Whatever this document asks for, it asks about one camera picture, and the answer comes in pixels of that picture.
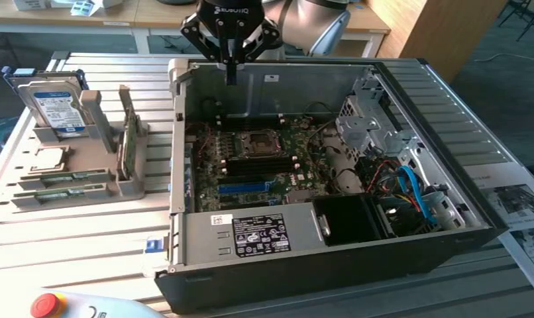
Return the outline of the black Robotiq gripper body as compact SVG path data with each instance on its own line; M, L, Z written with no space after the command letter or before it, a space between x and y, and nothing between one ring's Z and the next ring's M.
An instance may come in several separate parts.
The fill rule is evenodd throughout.
M265 19L262 1L199 1L196 15L217 37L246 39Z

